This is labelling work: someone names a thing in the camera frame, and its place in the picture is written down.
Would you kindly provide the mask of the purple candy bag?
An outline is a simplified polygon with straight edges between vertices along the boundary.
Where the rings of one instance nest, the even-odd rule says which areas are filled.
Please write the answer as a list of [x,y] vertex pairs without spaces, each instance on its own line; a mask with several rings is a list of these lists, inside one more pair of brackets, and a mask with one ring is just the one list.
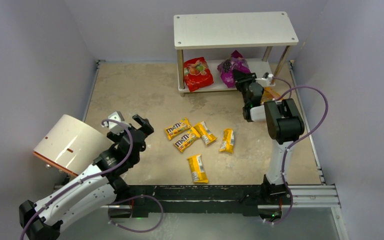
[[235,86],[233,74],[234,70],[238,70],[245,74],[251,73],[247,60],[237,50],[232,52],[229,58],[220,63],[217,66],[217,70],[220,74],[222,82],[226,85],[227,88],[232,88]]

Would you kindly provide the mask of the red candy bag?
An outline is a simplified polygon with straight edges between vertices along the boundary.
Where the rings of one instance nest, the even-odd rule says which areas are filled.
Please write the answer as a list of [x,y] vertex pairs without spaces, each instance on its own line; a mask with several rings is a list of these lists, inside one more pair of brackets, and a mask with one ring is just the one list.
[[195,92],[214,83],[213,75],[204,57],[185,61],[183,71],[183,80],[190,92]]

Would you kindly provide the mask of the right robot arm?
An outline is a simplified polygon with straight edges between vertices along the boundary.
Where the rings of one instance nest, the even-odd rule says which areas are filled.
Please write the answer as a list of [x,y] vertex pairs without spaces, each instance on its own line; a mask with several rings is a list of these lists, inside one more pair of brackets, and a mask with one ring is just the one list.
[[288,146],[305,131],[298,107],[292,98],[262,102],[265,92],[262,83],[270,82],[272,74],[266,73],[264,78],[257,78],[255,73],[234,69],[232,75],[235,87],[242,95],[243,118],[247,122],[265,122],[272,139],[271,158],[268,171],[263,177],[261,195],[267,198],[286,196],[290,162]]

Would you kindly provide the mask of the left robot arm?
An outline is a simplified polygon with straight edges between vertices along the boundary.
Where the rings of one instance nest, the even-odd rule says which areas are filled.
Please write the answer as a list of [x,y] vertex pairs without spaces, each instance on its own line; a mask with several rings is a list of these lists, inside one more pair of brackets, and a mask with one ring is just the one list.
[[103,135],[75,117],[63,115],[34,148],[35,156],[72,176],[49,196],[26,200],[19,206],[22,238],[56,240],[71,224],[105,205],[132,204],[141,196],[122,174],[140,161],[146,138],[154,128],[146,118],[134,115],[139,128],[125,122],[116,111],[101,125]]

